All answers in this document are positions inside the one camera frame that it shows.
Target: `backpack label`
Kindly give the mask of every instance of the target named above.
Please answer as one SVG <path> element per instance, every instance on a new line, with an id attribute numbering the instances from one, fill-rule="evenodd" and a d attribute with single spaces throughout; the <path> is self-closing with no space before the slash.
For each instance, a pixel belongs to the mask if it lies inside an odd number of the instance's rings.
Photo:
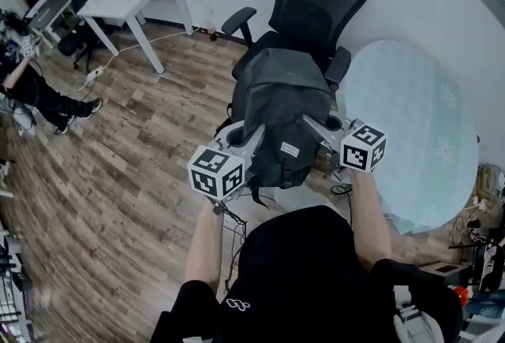
<path id="1" fill-rule="evenodd" d="M 298 158 L 298 153 L 300 152 L 298 148 L 293 147 L 291 144 L 284 142 L 282 142 L 281 151 L 284 151 L 287 154 L 294 156 L 295 158 Z"/>

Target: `white sneaker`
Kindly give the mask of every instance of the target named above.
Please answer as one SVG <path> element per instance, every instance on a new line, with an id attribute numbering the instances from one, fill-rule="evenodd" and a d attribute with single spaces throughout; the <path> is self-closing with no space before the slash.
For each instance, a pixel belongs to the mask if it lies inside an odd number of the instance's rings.
<path id="1" fill-rule="evenodd" d="M 94 113 L 98 112 L 100 110 L 100 107 L 102 107 L 102 99 L 101 98 L 97 98 L 95 100 L 92 101 L 92 104 L 93 104 L 93 109 L 92 109 L 92 112 L 89 116 L 85 117 L 85 119 L 89 119 Z"/>
<path id="2" fill-rule="evenodd" d="M 60 134 L 66 134 L 66 132 L 69 130 L 69 126 L 65 126 L 65 128 L 63 130 L 60 130 L 60 129 L 56 129 L 54 131 L 54 135 L 55 136 L 59 136 Z"/>

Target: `person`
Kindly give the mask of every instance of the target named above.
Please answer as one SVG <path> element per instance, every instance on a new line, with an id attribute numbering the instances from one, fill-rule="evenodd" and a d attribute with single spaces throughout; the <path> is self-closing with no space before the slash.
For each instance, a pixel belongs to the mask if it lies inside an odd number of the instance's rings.
<path id="1" fill-rule="evenodd" d="M 476 292 L 466 304 L 465 313 L 491 319 L 505 319 L 505 289 Z"/>
<path id="2" fill-rule="evenodd" d="M 185 283 L 172 310 L 160 315 L 151 343 L 179 343 L 189 337 L 213 342 L 405 343 L 409 340 L 398 337 L 394 325 L 395 285 L 408 286 L 419 311 L 439 324 L 443 341 L 456 341 L 462 328 L 458 296 L 433 285 L 416 267 L 391 259 L 391 238 L 373 175 L 351 170 L 350 177 L 353 230 L 325 206 L 263 223 L 246 237 L 238 278 L 221 304 L 215 296 L 223 215 L 204 201 Z"/>
<path id="3" fill-rule="evenodd" d="M 75 117 L 89 119 L 102 107 L 100 98 L 81 102 L 56 92 L 30 66 L 33 58 L 35 53 L 31 57 L 21 58 L 13 48 L 0 44 L 2 93 L 18 102 L 36 107 L 56 127 L 55 134 L 65 134 Z"/>

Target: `chair armrest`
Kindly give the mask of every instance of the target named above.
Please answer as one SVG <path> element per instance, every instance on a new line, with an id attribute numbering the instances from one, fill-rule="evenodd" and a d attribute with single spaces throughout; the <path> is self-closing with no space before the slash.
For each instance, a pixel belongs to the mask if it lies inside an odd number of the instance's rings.
<path id="1" fill-rule="evenodd" d="M 221 27 L 223 33 L 233 35 L 243 24 L 256 14 L 256 10 L 246 6 L 229 17 Z"/>
<path id="2" fill-rule="evenodd" d="M 343 47 L 339 47 L 324 73 L 324 78 L 328 85 L 330 85 L 330 88 L 334 88 L 335 90 L 339 89 L 339 84 L 346 75 L 349 65 L 350 52 Z"/>
<path id="3" fill-rule="evenodd" d="M 233 35 L 238 29 L 240 29 L 247 46 L 251 47 L 253 45 L 253 38 L 247 21 L 255 14 L 256 10 L 254 8 L 246 6 L 229 17 L 223 26 L 221 26 L 221 30 L 227 35 Z"/>

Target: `wooden floor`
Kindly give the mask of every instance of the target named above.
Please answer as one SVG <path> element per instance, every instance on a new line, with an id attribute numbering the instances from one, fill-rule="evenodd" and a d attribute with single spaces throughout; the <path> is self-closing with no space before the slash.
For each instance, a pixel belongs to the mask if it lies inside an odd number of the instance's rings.
<path id="1" fill-rule="evenodd" d="M 149 39 L 177 32 L 153 24 L 145 30 Z M 113 38 L 118 49 L 134 44 L 126 32 Z M 39 114 L 37 134 L 28 139 L 2 120 L 0 142 L 17 160 L 8 180 L 16 197 L 0 201 L 2 221 L 22 238 L 25 270 L 35 285 L 31 318 L 41 341 L 146 342 L 181 285 L 202 200 L 189 187 L 185 165 L 226 117 L 230 72 L 245 47 L 211 43 L 203 34 L 153 47 L 165 73 L 157 75 L 140 48 L 125 51 L 88 96 L 103 98 L 101 111 L 77 119 L 64 136 L 54 136 Z M 109 58 L 101 50 L 94 64 Z M 39 63 L 61 93 L 85 81 L 83 70 L 73 71 L 56 50 Z M 329 192 L 328 175 L 314 170 L 307 185 L 345 210 L 345 201 Z M 252 224 L 282 212 L 270 201 L 267 210 L 247 199 Z M 415 237 L 392 230 L 395 256 L 414 263 L 455 259 L 447 250 L 451 227 Z M 224 244 L 227 273 L 228 230 Z"/>

